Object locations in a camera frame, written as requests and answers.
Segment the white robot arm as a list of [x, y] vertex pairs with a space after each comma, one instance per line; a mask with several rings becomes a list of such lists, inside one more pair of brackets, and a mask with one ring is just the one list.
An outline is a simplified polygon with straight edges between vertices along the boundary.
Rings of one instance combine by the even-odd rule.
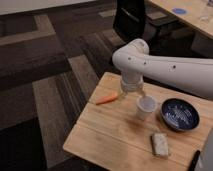
[[[149, 55], [149, 46], [143, 39], [135, 39], [116, 50], [113, 64], [121, 71], [121, 87], [136, 91], [143, 87], [143, 75], [193, 95], [213, 100], [213, 59], [191, 59]], [[186, 114], [171, 113], [183, 100], [163, 102], [162, 117], [167, 125], [178, 131], [190, 130]], [[191, 171], [213, 171], [213, 128], [207, 136], [202, 152], [193, 158]]]

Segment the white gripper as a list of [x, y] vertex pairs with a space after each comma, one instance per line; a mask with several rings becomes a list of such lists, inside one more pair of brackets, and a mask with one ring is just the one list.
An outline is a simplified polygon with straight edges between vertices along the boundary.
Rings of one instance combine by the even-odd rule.
[[146, 93], [142, 90], [143, 89], [143, 85], [144, 85], [144, 82], [143, 82], [143, 79], [140, 78], [138, 82], [136, 83], [126, 83], [124, 80], [121, 80], [121, 89], [124, 91], [124, 92], [121, 92], [120, 95], [119, 95], [119, 99], [124, 99], [128, 93], [127, 92], [137, 92], [138, 91], [138, 94], [145, 98], [146, 97]]

